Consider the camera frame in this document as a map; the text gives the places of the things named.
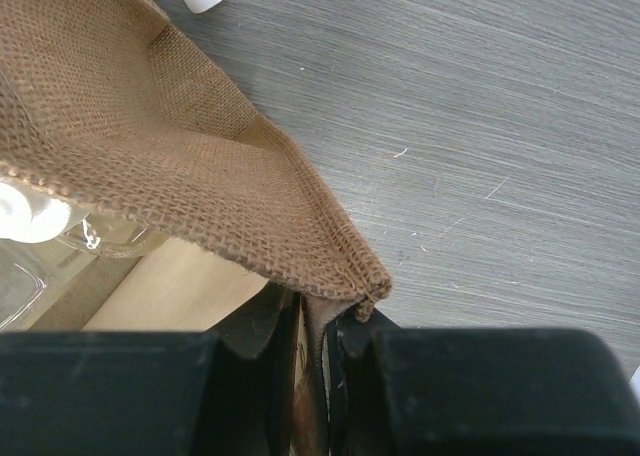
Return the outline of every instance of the clear plastic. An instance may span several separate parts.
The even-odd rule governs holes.
[[[131,221],[90,214],[57,240],[91,254],[111,258],[136,258],[161,246],[166,234],[138,226]]]
[[[31,327],[94,259],[56,241],[0,240],[0,331]]]

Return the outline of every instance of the plastic container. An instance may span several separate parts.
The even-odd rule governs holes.
[[[0,331],[31,327],[95,258],[56,241],[0,240]]]
[[[167,239],[0,182],[0,331],[28,329],[96,256],[139,257]]]

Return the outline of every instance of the gray wooden table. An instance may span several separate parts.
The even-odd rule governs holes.
[[[406,325],[640,364],[640,0],[156,0],[306,150]]]

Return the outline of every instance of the burlap bag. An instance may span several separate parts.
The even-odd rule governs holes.
[[[298,146],[150,0],[0,0],[0,178],[363,317],[390,290]]]

